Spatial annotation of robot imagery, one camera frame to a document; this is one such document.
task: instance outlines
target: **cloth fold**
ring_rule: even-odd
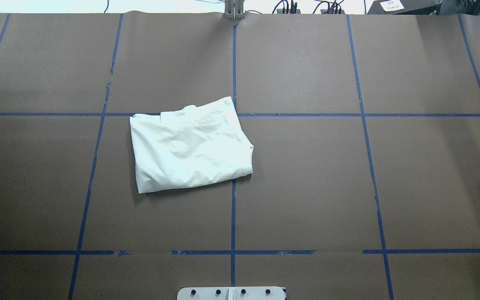
[[[253,173],[253,145],[231,97],[130,117],[139,193],[194,188]]]

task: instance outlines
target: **white cloth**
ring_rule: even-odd
[[[253,145],[231,97],[160,116],[130,117],[139,193],[192,188],[253,173]]]

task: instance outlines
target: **table surface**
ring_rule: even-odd
[[[480,17],[0,15],[0,299],[480,299]],[[232,95],[254,173],[138,194],[128,117]]]

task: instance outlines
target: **paper tag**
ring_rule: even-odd
[[[383,7],[382,9],[384,9],[387,12],[405,9],[405,7],[403,7],[403,5],[401,4],[400,0],[390,0],[390,1],[381,2],[381,6]]]

